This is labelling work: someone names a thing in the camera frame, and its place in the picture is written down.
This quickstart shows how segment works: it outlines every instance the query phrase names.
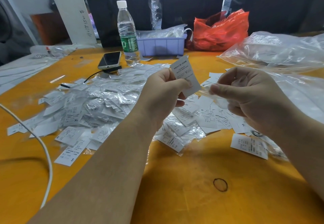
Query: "bottle cap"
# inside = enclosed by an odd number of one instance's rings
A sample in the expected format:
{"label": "bottle cap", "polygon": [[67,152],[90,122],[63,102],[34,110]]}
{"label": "bottle cap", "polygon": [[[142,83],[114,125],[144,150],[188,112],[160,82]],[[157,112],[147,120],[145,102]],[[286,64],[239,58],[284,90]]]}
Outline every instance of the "bottle cap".
{"label": "bottle cap", "polygon": [[118,9],[127,8],[127,2],[125,0],[118,0],[117,6]]}

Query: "table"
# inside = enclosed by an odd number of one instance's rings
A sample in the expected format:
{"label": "table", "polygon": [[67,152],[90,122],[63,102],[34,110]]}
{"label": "table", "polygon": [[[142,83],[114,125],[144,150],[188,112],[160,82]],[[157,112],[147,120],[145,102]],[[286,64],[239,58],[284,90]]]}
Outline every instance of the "table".
{"label": "table", "polygon": [[[105,52],[116,49],[77,50],[0,96],[0,103],[25,120],[44,109],[37,101],[60,82],[73,82],[97,71]],[[232,65],[217,52],[187,52],[200,83],[209,72],[221,73]],[[150,61],[173,63],[174,60]],[[122,55],[122,65],[126,66]],[[50,83],[65,75],[64,78]],[[323,70],[309,73],[324,76]],[[48,181],[42,147],[27,134],[6,135],[16,121],[0,110],[0,220],[25,223],[38,211]],[[198,223],[324,223],[324,204],[296,169],[273,157],[263,160],[230,148],[233,130],[222,130],[193,141],[183,156],[155,141],[138,192],[132,224]],[[55,135],[43,138],[54,161],[60,151]],[[52,198],[87,162],[81,155],[71,167],[53,164]],[[219,191],[214,179],[228,184]]]}

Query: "red object in plastic bag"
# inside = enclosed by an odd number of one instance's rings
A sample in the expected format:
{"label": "red object in plastic bag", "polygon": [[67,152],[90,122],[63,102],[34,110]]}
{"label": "red object in plastic bag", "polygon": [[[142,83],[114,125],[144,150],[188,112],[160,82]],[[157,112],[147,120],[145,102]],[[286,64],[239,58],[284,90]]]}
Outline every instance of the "red object in plastic bag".
{"label": "red object in plastic bag", "polygon": [[242,9],[225,18],[219,12],[207,19],[195,18],[193,40],[187,40],[189,50],[224,51],[248,37],[249,12]]}

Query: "purple plastic basket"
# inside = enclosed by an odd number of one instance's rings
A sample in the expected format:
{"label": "purple plastic basket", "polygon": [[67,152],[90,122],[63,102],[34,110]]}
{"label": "purple plastic basket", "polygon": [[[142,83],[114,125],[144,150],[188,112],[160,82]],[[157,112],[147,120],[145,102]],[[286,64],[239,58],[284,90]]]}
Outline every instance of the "purple plastic basket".
{"label": "purple plastic basket", "polygon": [[182,56],[184,52],[184,40],[186,38],[187,34],[183,34],[183,37],[178,38],[137,39],[137,44],[143,56]]}

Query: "person's left hand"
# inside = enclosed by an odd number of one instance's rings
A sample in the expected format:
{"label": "person's left hand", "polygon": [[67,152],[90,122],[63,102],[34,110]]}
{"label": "person's left hand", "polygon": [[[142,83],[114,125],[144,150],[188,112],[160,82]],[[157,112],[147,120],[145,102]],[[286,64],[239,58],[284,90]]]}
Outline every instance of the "person's left hand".
{"label": "person's left hand", "polygon": [[134,109],[146,112],[158,130],[174,107],[184,106],[184,101],[177,99],[185,99],[182,91],[189,87],[185,79],[176,80],[171,69],[160,70],[147,79]]}

